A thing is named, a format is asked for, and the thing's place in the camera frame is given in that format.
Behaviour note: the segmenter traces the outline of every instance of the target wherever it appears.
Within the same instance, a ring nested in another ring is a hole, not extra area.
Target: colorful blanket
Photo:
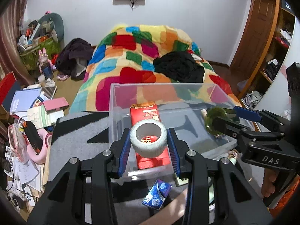
[[[154,72],[152,62],[168,52],[186,50],[195,54],[196,63],[204,67],[203,83],[219,85],[239,105],[229,84],[214,72],[206,60],[200,58],[199,47],[184,31],[165,25],[138,25],[118,28],[99,43],[70,112],[108,111],[111,83],[174,82],[165,75]],[[190,92],[190,99],[205,99],[207,95],[208,101],[214,101],[210,91],[201,88],[199,92]]]

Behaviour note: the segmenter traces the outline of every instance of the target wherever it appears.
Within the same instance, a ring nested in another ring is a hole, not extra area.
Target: pink neck pillow
[[[40,153],[36,154],[31,144],[27,145],[27,152],[31,160],[41,165],[46,162],[47,149],[48,146],[51,144],[52,135],[49,134],[45,129],[38,129],[37,133],[40,136],[40,138],[43,140],[43,146],[42,149],[40,150]]]

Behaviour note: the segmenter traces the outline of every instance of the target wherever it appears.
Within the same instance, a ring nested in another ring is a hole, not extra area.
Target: pink notebook
[[[47,113],[63,110],[69,106],[68,102],[64,97],[44,101],[43,104]]]

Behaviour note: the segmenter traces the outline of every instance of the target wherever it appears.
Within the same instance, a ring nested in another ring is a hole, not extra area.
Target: metal bolt
[[[105,150],[105,151],[102,152],[102,154],[103,154],[104,156],[106,156],[106,157],[110,156],[111,153],[112,153],[112,152],[111,152],[110,150]]]
[[[69,160],[69,162],[70,162],[71,164],[75,164],[77,161],[78,161],[78,159],[77,159],[76,157],[72,157],[72,158]]]
[[[228,164],[230,161],[228,158],[223,157],[223,158],[221,158],[221,162],[223,162],[224,164]]]
[[[188,154],[190,157],[193,157],[193,156],[196,155],[196,151],[189,150],[189,151],[187,151],[187,154]]]

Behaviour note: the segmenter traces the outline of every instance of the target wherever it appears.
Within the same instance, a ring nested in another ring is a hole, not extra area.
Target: floor
[[[75,99],[75,96],[77,95],[80,86],[83,84],[83,80],[74,81],[70,77],[65,81],[60,81],[56,77],[57,73],[58,71],[53,73],[55,85],[57,86],[57,90],[54,97],[55,98],[64,97],[67,100],[69,106],[71,106]],[[69,113],[69,109],[70,107],[64,110],[65,115]]]
[[[229,68],[227,67],[223,67],[220,65],[214,65],[211,64],[211,66],[213,67],[214,71],[224,80],[226,80],[228,82],[228,84],[231,87],[231,90],[233,92],[233,94],[238,97],[240,94],[239,88],[237,86],[237,83],[245,80],[245,78],[243,77],[243,74],[241,72],[231,72],[229,70]]]

